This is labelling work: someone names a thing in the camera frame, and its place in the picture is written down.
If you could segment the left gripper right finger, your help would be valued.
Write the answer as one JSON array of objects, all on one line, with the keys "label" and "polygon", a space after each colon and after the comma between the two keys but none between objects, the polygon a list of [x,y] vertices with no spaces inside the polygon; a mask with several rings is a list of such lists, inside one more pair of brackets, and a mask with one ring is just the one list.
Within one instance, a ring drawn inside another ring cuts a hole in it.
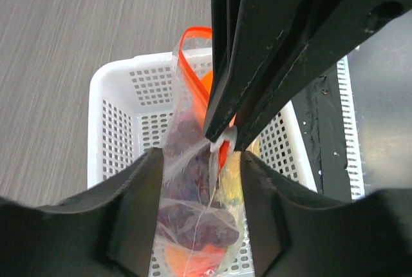
[{"label": "left gripper right finger", "polygon": [[256,276],[410,276],[411,191],[345,203],[245,151],[240,161]]}]

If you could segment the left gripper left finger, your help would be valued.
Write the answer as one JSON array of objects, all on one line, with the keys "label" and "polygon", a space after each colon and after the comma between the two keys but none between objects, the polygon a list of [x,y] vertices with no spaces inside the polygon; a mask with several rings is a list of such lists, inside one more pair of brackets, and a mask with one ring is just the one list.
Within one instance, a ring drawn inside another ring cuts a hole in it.
[{"label": "left gripper left finger", "polygon": [[56,205],[1,199],[2,276],[148,276],[164,156],[151,148],[120,173]]}]

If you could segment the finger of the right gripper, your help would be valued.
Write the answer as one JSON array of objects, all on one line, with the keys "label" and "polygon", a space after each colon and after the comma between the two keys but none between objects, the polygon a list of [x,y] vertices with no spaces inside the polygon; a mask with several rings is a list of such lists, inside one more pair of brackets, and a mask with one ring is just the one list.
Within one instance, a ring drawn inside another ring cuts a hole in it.
[{"label": "finger of the right gripper", "polygon": [[303,0],[285,41],[265,63],[241,107],[236,149],[244,150],[270,119],[342,56],[411,9],[411,0]]},{"label": "finger of the right gripper", "polygon": [[238,131],[242,110],[252,87],[285,41],[303,0],[211,0],[213,84],[204,124],[215,142],[235,118]]}]

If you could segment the yellow banana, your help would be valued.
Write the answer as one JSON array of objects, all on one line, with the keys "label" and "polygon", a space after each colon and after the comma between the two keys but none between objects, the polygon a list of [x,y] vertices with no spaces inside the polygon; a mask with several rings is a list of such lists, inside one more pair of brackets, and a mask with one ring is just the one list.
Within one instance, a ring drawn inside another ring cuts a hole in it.
[{"label": "yellow banana", "polygon": [[220,187],[223,201],[229,205],[240,205],[243,203],[243,190],[240,173],[241,152],[231,153],[226,161],[220,176]]}]

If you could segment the purple grape bunch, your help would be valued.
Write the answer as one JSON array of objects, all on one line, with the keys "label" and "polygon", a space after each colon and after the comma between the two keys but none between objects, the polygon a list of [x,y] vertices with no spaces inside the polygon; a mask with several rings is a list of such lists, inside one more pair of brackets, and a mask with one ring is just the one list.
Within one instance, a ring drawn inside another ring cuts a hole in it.
[{"label": "purple grape bunch", "polygon": [[163,148],[164,184],[157,236],[186,249],[207,244],[227,249],[239,239],[235,218],[217,199],[216,157],[195,120],[183,120],[168,133]]}]

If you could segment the orange fruit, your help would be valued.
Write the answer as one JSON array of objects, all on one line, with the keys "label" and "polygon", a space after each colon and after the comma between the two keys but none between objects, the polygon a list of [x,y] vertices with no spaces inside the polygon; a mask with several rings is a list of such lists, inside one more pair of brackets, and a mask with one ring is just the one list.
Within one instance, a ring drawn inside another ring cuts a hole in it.
[{"label": "orange fruit", "polygon": [[205,88],[206,92],[208,94],[211,93],[211,89],[212,89],[212,83],[213,83],[213,71],[210,70],[209,72],[207,72],[201,79],[200,79],[201,83],[203,84],[203,87]]}]

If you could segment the clear orange zip bag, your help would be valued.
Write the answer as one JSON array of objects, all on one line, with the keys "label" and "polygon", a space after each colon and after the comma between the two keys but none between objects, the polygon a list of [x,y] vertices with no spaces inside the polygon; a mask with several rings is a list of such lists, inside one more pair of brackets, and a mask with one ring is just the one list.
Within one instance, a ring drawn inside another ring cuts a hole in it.
[{"label": "clear orange zip bag", "polygon": [[212,30],[186,29],[173,52],[173,114],[162,139],[164,170],[154,254],[166,276],[219,276],[245,237],[239,154],[203,125],[212,88]]}]

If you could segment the peach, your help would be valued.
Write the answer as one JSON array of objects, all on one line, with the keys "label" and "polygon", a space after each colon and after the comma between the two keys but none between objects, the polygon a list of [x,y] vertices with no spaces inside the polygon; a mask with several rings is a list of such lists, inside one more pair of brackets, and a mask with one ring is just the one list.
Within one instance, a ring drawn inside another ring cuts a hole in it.
[{"label": "peach", "polygon": [[201,251],[174,245],[164,248],[164,258],[173,276],[213,276],[225,256],[225,249],[207,244]]}]

